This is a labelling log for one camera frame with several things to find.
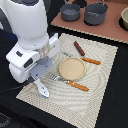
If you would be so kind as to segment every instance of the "wooden handle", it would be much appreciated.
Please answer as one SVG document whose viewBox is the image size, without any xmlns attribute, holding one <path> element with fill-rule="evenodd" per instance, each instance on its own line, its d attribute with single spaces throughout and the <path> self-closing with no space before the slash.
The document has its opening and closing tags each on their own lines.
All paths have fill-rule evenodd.
<svg viewBox="0 0 128 128">
<path fill-rule="evenodd" d="M 79 51 L 79 53 L 81 54 L 81 56 L 84 56 L 85 55 L 84 51 L 82 50 L 82 48 L 79 46 L 79 44 L 76 41 L 74 42 L 74 45 Z"/>
<path fill-rule="evenodd" d="M 69 84 L 69 85 L 71 85 L 71 86 L 73 86 L 73 87 L 79 88 L 79 89 L 81 89 L 81 90 L 83 90 L 83 91 L 88 91 L 88 90 L 89 90 L 86 86 L 83 86 L 83 85 L 74 83 L 74 82 L 72 82 L 72 81 L 70 81 L 70 80 L 67 81 L 67 84 Z"/>
<path fill-rule="evenodd" d="M 100 61 L 92 60 L 92 59 L 85 58 L 85 57 L 81 57 L 81 59 L 82 59 L 83 61 L 86 61 L 86 62 L 89 62 L 89 63 L 93 63 L 93 64 L 97 64 L 97 65 L 99 65 L 99 64 L 101 63 Z"/>
</svg>

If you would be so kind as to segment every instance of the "beige placemat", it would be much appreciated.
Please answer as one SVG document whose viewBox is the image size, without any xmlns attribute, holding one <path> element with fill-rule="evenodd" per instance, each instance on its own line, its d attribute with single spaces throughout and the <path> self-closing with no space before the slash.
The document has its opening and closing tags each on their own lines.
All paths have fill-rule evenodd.
<svg viewBox="0 0 128 128">
<path fill-rule="evenodd" d="M 41 82 L 48 88 L 50 97 L 44 98 L 39 94 L 35 84 L 29 84 L 21 90 L 17 98 L 78 128 L 94 128 L 117 47 L 65 33 L 59 40 L 61 51 L 80 56 L 73 44 L 77 41 L 85 51 L 85 57 L 101 61 L 100 65 L 85 62 L 87 72 L 82 79 L 76 81 L 87 86 L 89 91 L 85 92 L 47 77 L 49 72 L 59 75 L 58 65 L 67 57 L 58 52 L 52 58 L 52 68 L 41 77 Z"/>
</svg>

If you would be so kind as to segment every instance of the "wooden plate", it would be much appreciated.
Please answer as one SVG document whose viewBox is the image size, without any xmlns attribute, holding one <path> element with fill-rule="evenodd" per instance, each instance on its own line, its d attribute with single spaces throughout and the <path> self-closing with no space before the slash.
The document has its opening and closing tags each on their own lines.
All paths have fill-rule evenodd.
<svg viewBox="0 0 128 128">
<path fill-rule="evenodd" d="M 59 73 L 66 80 L 78 80 L 86 73 L 86 65 L 83 60 L 69 57 L 59 64 Z"/>
</svg>

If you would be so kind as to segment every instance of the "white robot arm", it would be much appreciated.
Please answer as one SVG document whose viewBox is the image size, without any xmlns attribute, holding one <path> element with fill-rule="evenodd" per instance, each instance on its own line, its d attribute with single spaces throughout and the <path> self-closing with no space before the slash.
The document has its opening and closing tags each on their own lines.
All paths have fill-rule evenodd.
<svg viewBox="0 0 128 128">
<path fill-rule="evenodd" d="M 43 0 L 0 0 L 0 28 L 18 38 L 6 56 L 17 82 L 26 81 L 39 65 L 52 65 L 50 58 L 60 50 L 60 43 L 57 33 L 49 38 L 47 27 Z M 43 68 L 43 73 L 50 67 Z"/>
</svg>

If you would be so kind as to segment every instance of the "black tabletop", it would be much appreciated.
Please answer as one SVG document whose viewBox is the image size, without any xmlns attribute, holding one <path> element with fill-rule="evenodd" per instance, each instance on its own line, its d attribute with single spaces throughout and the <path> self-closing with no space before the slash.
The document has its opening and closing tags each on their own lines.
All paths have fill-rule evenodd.
<svg viewBox="0 0 128 128">
<path fill-rule="evenodd" d="M 48 34 L 56 32 L 60 36 L 62 33 L 66 33 L 118 47 L 95 128 L 128 128 L 128 44 L 52 26 L 51 22 L 63 4 L 63 0 L 51 1 L 51 6 L 47 13 Z M 0 30 L 0 91 L 22 85 L 12 78 L 9 71 L 9 62 L 6 60 L 6 54 L 16 42 L 17 37 L 15 35 Z M 16 99 L 21 89 L 0 95 L 1 112 L 5 108 L 19 116 L 33 119 L 42 124 L 42 126 L 45 125 L 49 128 L 74 128 L 71 124 Z"/>
</svg>

